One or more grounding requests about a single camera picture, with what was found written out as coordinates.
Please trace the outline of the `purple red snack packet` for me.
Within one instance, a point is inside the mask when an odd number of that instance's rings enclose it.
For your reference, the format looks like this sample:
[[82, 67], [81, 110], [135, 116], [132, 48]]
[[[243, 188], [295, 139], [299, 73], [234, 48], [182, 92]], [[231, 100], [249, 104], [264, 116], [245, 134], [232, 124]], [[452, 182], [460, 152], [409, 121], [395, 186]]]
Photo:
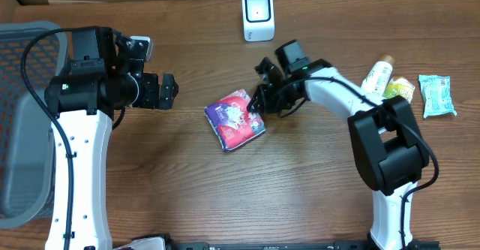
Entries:
[[234, 151], [266, 131], [262, 117], [248, 112], [250, 101], [249, 94], [239, 89], [205, 107], [205, 117], [223, 151]]

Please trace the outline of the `white tube gold cap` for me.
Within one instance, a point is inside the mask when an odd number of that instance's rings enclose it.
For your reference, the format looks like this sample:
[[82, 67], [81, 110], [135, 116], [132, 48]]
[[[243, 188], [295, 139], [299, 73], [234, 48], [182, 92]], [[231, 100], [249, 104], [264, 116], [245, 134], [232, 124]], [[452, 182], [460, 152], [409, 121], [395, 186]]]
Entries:
[[383, 96], [392, 75], [394, 64], [395, 59], [392, 56], [381, 56], [362, 81], [361, 88], [368, 93]]

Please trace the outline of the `green juice carton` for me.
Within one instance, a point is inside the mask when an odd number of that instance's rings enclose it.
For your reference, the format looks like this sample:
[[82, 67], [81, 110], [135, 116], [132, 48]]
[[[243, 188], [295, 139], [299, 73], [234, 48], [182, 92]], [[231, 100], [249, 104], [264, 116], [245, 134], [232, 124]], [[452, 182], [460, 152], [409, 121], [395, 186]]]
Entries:
[[392, 77], [387, 83], [382, 96], [384, 98], [401, 96], [405, 98], [408, 103], [410, 103], [413, 99], [413, 93], [415, 89], [415, 86], [405, 77]]

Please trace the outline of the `teal white snack packet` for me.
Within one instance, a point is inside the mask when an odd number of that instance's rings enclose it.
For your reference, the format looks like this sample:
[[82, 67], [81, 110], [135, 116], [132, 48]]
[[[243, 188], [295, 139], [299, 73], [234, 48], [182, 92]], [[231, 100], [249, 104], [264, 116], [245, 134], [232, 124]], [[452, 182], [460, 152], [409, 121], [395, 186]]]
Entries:
[[451, 97], [450, 76], [419, 74], [418, 81], [424, 101], [424, 119], [448, 113], [457, 115]]

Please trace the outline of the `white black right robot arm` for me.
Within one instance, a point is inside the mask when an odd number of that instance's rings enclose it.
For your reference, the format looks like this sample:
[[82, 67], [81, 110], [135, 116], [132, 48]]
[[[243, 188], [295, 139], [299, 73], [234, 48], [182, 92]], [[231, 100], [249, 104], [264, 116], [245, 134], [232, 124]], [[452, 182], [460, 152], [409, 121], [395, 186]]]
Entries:
[[373, 195], [373, 249], [414, 249], [411, 201], [429, 162], [429, 151], [408, 101], [384, 99], [346, 79], [324, 59], [310, 60], [298, 41], [276, 49], [255, 67], [262, 77], [247, 108], [252, 113], [293, 114], [307, 101], [348, 125], [356, 169]]

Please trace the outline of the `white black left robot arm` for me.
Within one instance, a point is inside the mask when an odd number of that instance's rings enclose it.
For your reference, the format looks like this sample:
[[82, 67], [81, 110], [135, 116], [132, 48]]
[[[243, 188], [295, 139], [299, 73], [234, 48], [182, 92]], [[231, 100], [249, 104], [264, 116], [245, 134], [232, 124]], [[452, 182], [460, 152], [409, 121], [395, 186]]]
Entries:
[[169, 110], [179, 92], [172, 74], [148, 74], [154, 44], [107, 27], [71, 30], [73, 58], [45, 90], [54, 120], [55, 190], [47, 249], [111, 249], [106, 157], [126, 107]]

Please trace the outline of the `white barcode scanner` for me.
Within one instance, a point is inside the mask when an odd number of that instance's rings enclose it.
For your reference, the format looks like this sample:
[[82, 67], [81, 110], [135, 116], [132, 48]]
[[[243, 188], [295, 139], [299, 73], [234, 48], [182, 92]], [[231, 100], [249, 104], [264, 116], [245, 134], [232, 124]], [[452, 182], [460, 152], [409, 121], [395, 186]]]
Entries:
[[270, 41], [275, 36], [273, 0], [241, 0], [244, 39]]

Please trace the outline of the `grey plastic shopping basket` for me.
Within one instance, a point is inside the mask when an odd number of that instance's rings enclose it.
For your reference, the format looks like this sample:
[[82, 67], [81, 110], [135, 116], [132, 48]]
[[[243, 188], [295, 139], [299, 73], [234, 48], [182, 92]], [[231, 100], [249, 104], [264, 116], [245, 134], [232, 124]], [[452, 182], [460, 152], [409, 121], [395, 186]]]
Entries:
[[57, 29], [36, 21], [1, 25], [1, 228], [53, 213], [55, 149], [50, 120], [26, 89], [20, 59], [39, 34]]

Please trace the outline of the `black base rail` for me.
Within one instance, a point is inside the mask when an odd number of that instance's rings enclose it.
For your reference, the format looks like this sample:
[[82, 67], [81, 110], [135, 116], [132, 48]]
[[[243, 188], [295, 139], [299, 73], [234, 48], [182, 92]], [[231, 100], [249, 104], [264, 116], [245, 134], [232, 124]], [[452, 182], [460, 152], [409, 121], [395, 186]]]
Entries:
[[376, 249], [368, 240], [342, 240], [334, 243], [292, 244], [208, 244], [207, 242], [174, 242], [162, 236], [148, 238], [146, 245], [123, 245], [118, 249], [166, 249], [166, 250], [367, 250]]

